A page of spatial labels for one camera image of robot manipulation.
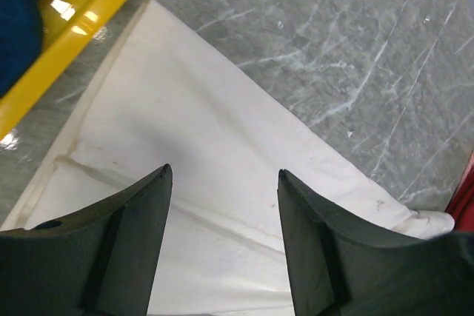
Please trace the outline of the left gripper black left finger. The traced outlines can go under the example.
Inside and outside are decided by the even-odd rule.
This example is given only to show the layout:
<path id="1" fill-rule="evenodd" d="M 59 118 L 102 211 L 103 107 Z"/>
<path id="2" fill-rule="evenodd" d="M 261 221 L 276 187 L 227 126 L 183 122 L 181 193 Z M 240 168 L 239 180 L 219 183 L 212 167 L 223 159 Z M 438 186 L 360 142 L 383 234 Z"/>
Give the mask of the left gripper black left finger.
<path id="1" fill-rule="evenodd" d="M 1 313 L 147 314 L 172 185 L 164 165 L 76 212 L 3 231 Z"/>

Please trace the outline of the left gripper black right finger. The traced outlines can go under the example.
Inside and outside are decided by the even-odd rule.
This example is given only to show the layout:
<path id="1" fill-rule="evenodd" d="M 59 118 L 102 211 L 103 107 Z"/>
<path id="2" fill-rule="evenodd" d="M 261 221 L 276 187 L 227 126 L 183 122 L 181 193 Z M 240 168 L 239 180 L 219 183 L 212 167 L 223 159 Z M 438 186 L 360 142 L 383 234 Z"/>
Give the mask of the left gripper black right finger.
<path id="1" fill-rule="evenodd" d="M 297 315 L 471 315 L 473 234 L 412 238 L 366 221 L 278 174 Z"/>

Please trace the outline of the white t shirt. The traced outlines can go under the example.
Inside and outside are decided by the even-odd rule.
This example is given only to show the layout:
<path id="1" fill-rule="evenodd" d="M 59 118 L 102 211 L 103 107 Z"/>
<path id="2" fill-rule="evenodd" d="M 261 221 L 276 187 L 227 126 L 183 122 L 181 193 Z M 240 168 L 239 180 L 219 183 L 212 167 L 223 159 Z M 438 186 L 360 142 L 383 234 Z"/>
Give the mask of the white t shirt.
<path id="1" fill-rule="evenodd" d="M 102 62 L 3 224 L 31 229 L 169 164 L 173 188 L 150 315 L 292 315 L 281 169 L 357 216 L 414 238 L 450 232 L 313 133 L 154 0 Z"/>

